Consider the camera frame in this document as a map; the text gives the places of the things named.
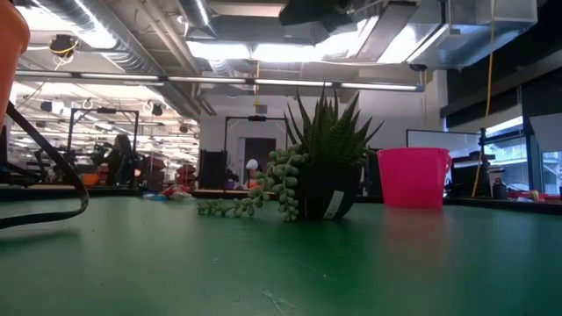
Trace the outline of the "silver ribbed ceiling duct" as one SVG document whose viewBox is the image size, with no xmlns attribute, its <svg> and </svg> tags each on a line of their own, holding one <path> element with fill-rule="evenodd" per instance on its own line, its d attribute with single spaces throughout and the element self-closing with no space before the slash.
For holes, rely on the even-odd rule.
<svg viewBox="0 0 562 316">
<path fill-rule="evenodd" d="M 71 26 L 81 42 L 129 75 L 164 75 L 165 71 L 102 0 L 30 0 L 48 16 Z"/>
</svg>

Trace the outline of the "long ceiling light bar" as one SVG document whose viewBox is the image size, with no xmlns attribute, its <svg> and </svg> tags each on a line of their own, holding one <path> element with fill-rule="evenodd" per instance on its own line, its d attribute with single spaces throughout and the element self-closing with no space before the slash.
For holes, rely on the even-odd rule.
<svg viewBox="0 0 562 316">
<path fill-rule="evenodd" d="M 17 79 L 21 81 L 36 81 L 39 79 L 61 79 L 61 80 L 90 80 L 90 81 L 115 81 L 118 83 L 134 83 L 140 85 L 162 85 L 164 83 L 209 83 L 209 84 L 232 84 L 232 85 L 268 85 L 268 86 L 292 86 L 307 88 L 335 88 L 344 90 L 385 90 L 398 92 L 423 92 L 424 85 L 394 84 L 394 83 L 349 83 L 330 81 L 310 81 L 300 79 L 269 79 L 254 77 L 213 77 L 213 76 L 181 76 L 181 75 L 131 75 L 111 73 L 86 73 L 65 72 L 48 70 L 25 70 L 16 71 Z"/>
</svg>

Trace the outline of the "potted succulent plant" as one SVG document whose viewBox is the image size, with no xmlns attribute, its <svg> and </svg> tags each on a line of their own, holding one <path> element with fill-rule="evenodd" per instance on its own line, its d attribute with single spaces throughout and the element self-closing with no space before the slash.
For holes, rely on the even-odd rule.
<svg viewBox="0 0 562 316">
<path fill-rule="evenodd" d="M 203 201 L 198 214 L 252 217 L 274 197 L 285 221 L 298 219 L 340 219 L 354 204 L 361 183 L 361 171 L 371 150 L 368 143 L 379 128 L 367 120 L 359 127 L 359 97 L 345 109 L 337 97 L 321 94 L 309 115 L 300 99 L 301 120 L 292 111 L 284 115 L 291 142 L 269 154 L 263 171 L 246 197 L 232 201 Z"/>
</svg>

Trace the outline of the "black equipment stand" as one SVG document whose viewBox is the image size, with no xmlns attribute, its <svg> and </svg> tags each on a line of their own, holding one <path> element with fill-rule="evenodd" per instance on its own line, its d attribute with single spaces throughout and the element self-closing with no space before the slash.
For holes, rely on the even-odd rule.
<svg viewBox="0 0 562 316">
<path fill-rule="evenodd" d="M 495 156 L 485 154 L 486 129 L 479 129 L 477 150 L 468 155 L 452 159 L 450 198 L 490 198 L 492 189 L 488 169 L 489 159 Z"/>
</svg>

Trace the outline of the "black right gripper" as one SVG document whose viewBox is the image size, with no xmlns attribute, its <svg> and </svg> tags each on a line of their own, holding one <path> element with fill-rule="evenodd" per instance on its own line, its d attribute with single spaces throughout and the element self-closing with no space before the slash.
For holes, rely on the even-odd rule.
<svg viewBox="0 0 562 316">
<path fill-rule="evenodd" d="M 279 12 L 281 25 L 319 22 L 328 32 L 352 22 L 347 13 L 349 0 L 289 0 Z"/>
</svg>

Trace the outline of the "black bottle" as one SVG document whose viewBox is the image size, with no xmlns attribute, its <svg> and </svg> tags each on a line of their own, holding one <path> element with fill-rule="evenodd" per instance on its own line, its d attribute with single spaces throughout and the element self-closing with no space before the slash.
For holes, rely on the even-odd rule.
<svg viewBox="0 0 562 316">
<path fill-rule="evenodd" d="M 496 177 L 494 184 L 492 185 L 493 198 L 496 200 L 507 200 L 508 190 L 506 184 L 501 180 L 500 177 Z"/>
</svg>

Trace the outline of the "red Skittles candy bag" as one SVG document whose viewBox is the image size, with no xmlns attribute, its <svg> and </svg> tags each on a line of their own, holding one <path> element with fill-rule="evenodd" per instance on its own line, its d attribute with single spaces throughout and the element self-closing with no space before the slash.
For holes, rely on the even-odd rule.
<svg viewBox="0 0 562 316">
<path fill-rule="evenodd" d="M 184 201 L 191 200 L 193 196 L 191 195 L 191 189 L 182 184 L 174 184 L 165 189 L 162 192 L 168 200 Z"/>
</svg>

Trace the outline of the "black equipment cabinet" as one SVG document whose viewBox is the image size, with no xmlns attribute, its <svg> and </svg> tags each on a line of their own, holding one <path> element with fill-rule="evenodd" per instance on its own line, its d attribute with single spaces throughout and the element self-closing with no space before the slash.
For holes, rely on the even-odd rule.
<svg viewBox="0 0 562 316">
<path fill-rule="evenodd" d="M 198 186 L 204 190 L 222 190 L 226 181 L 227 153 L 201 150 L 198 165 Z"/>
</svg>

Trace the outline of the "pink plastic bucket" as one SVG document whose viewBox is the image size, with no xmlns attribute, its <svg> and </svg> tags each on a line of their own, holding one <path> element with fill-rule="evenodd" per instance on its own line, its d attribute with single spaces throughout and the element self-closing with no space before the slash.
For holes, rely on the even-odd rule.
<svg viewBox="0 0 562 316">
<path fill-rule="evenodd" d="M 438 147 L 400 147 L 377 152 L 386 206 L 441 209 L 445 178 L 452 159 Z"/>
</svg>

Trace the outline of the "green table mat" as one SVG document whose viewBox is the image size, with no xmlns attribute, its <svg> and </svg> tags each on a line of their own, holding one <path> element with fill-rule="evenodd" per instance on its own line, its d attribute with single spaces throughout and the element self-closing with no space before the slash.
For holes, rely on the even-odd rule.
<svg viewBox="0 0 562 316">
<path fill-rule="evenodd" d="M 0 230 L 0 316 L 562 316 L 562 217 L 354 205 L 342 220 L 101 197 Z"/>
</svg>

